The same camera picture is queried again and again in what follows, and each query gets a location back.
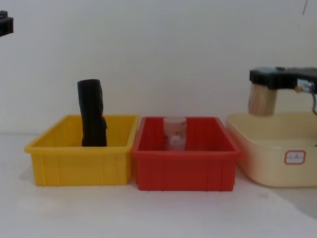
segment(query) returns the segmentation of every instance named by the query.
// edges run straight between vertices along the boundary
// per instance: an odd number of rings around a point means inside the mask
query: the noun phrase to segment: black cloth
[[[98,79],[77,82],[83,123],[82,146],[107,146],[107,124],[103,115],[103,92]]]

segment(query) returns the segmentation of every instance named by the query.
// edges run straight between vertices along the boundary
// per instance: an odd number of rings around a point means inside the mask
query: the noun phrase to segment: white table
[[[317,189],[267,188],[241,172],[233,192],[37,187],[23,152],[33,138],[0,135],[1,238],[317,238]]]

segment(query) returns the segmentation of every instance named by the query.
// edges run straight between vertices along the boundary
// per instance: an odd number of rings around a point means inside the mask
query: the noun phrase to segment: white wall
[[[2,0],[0,131],[41,132],[78,114],[78,80],[102,81],[105,113],[246,112],[249,70],[317,66],[317,1]],[[280,92],[278,110],[310,110]]]

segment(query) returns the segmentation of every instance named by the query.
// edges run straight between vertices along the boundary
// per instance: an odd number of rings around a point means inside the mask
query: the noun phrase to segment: beige plastic tub
[[[317,116],[229,115],[227,129],[243,149],[238,162],[254,181],[272,187],[317,186]]]

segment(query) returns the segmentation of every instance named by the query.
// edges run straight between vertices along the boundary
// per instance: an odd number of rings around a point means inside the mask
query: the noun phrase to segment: red plastic bin
[[[142,118],[132,155],[139,190],[232,191],[241,151],[215,117],[187,117],[186,151],[164,151],[164,117]]]

